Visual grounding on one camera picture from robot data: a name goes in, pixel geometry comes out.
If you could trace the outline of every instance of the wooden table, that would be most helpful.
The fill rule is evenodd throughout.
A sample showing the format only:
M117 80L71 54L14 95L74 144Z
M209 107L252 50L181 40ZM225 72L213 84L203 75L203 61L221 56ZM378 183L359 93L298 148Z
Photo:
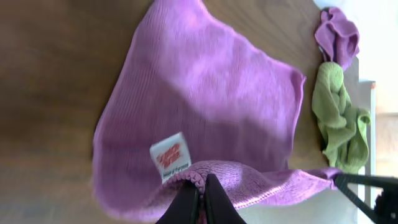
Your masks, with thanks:
M120 223L91 193L96 122L150 0L0 1L0 223ZM312 0L207 0L209 11L307 76L291 168L326 166L311 97Z

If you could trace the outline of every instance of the purple microfiber cloth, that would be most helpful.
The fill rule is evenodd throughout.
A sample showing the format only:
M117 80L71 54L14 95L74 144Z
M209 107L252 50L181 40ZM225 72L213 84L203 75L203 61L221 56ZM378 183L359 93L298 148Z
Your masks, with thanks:
M183 180L203 193L209 173L236 208L291 205L333 187L337 169L288 170L304 81L200 0L156 0L96 128L95 196L111 216L145 222ZM162 184L149 149L179 132L192 166Z
M321 13L321 25L315 32L315 38L322 48L326 62L336 62L345 71L359 53L359 32L353 22L348 21L344 13L331 7Z

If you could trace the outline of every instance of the white label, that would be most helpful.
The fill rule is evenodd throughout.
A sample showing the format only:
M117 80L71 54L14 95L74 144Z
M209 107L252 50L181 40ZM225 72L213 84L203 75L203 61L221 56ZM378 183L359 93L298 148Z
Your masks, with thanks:
M149 152L162 177L162 183L191 166L191 157L182 133L152 145Z

